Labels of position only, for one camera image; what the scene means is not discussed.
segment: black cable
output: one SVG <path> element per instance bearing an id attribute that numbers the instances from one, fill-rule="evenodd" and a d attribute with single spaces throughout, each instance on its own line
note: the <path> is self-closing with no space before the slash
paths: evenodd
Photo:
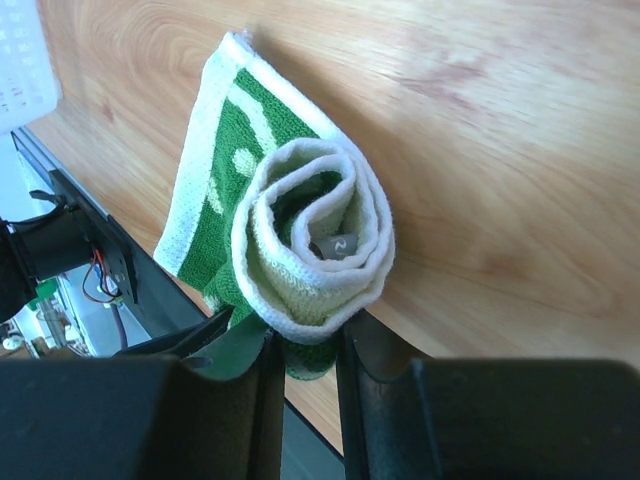
<path id="1" fill-rule="evenodd" d="M 91 264 L 89 265 L 89 269 L 87 270 L 87 273 L 85 273 L 84 279 L 82 280 L 82 293 L 84 294 L 85 298 L 91 302 L 102 303 L 103 305 L 107 303 L 112 303 L 116 299 L 116 297 L 109 296 L 107 300 L 99 300 L 97 298 L 94 298 L 92 295 L 89 295 L 89 292 L 87 292 L 87 280 L 89 280 L 89 275 L 91 275 L 91 272 L 93 272 L 93 267 L 98 265 L 97 262 L 98 262 L 98 257 L 94 252 L 93 260 L 91 261 Z"/>
<path id="2" fill-rule="evenodd" d="M 118 336 L 120 337 L 120 350 L 124 350 L 129 346 L 129 340 L 127 339 L 127 331 L 124 329 L 124 323 L 122 323 L 122 317 L 118 311 L 116 305 L 111 304 L 111 313 L 113 314 L 113 320 L 118 328 Z"/>

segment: red wire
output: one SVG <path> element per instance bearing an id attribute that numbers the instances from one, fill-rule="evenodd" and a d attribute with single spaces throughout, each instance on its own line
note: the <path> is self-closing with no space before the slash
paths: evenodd
<path id="1" fill-rule="evenodd" d="M 109 290 L 109 283 L 107 282 L 107 265 L 105 264 L 104 257 L 102 256 L 102 253 L 98 249 L 96 249 L 95 254 L 98 257 L 98 262 L 100 263 L 100 270 L 102 271 L 102 290 L 107 296 L 111 298 L 117 298 L 118 297 L 117 292 L 111 293 L 111 291 Z"/>
<path id="2" fill-rule="evenodd" d="M 87 300 L 91 300 L 92 302 L 102 303 L 102 304 L 111 303 L 113 302 L 113 298 L 106 301 L 98 300 L 97 298 L 93 298 L 91 295 L 87 293 L 87 280 L 89 279 L 89 275 L 93 271 L 93 267 L 96 266 L 96 263 L 98 261 L 98 256 L 96 255 L 96 253 L 97 251 L 93 253 L 93 259 L 91 260 L 91 265 L 89 265 L 89 270 L 87 270 L 87 273 L 85 273 L 84 275 L 84 280 L 82 280 L 82 293 L 84 293 L 84 296 L 87 297 Z"/>

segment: towel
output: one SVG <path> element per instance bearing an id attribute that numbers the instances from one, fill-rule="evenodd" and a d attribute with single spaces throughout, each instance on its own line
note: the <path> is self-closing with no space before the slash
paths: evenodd
<path id="1" fill-rule="evenodd" d="M 357 238 L 355 252 L 318 258 L 311 243 L 336 235 Z M 286 339 L 288 373 L 312 379 L 394 255 L 389 203 L 360 150 L 246 33 L 226 34 L 202 73 L 155 260 L 213 312 L 233 305 L 231 326 L 257 312 Z"/>

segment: black plastic part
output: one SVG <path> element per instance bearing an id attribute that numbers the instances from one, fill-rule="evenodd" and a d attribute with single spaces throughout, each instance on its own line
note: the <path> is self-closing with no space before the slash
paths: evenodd
<path id="1" fill-rule="evenodd" d="M 43 281 L 91 261 L 87 226 L 81 210 L 69 209 L 37 223 L 15 224 L 14 235 L 22 243 L 30 271 Z"/>
<path id="2" fill-rule="evenodd" d="M 227 382 L 166 357 L 2 362 L 3 478 L 277 479 L 277 343 Z"/>
<path id="3" fill-rule="evenodd" d="M 625 364 L 435 361 L 361 312 L 337 373 L 348 479 L 640 476 L 640 378 Z"/>
<path id="4" fill-rule="evenodd" d="M 121 350 L 117 355 L 175 355 L 186 358 L 227 330 L 233 309 L 226 309 L 201 324 L 180 332 L 153 338 Z"/>
<path id="5" fill-rule="evenodd" d="M 0 323 L 36 298 L 36 282 L 19 262 L 17 246 L 0 219 Z"/>

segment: wood grain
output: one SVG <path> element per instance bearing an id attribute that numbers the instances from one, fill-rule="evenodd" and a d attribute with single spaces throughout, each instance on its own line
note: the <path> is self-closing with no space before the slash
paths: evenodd
<path id="1" fill-rule="evenodd" d="M 40 9 L 64 99 L 31 128 L 148 252 L 204 61 L 248 28 L 388 192 L 399 251 L 375 315 L 434 356 L 640 366 L 639 1 Z M 340 449 L 334 377 L 287 396 Z"/>

